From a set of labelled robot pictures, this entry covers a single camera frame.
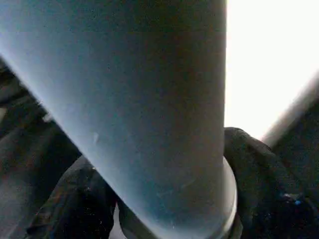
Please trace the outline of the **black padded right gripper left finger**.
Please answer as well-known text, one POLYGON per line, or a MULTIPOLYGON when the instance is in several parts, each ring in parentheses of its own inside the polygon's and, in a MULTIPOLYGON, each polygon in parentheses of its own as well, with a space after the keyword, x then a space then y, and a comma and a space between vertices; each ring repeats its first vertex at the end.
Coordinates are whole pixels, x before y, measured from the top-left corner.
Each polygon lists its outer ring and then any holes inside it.
POLYGON ((117 196, 96 168, 79 157, 62 175, 26 230, 28 239, 107 239, 117 196))

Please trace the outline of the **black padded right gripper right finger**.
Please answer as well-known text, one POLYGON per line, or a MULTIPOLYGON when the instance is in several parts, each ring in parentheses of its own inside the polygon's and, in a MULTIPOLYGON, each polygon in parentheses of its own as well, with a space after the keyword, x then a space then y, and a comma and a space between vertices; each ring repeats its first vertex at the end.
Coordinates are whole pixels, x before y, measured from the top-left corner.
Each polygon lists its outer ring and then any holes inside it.
POLYGON ((243 239, 317 239, 319 209, 270 147, 236 127, 224 129, 224 156, 238 190, 243 239))

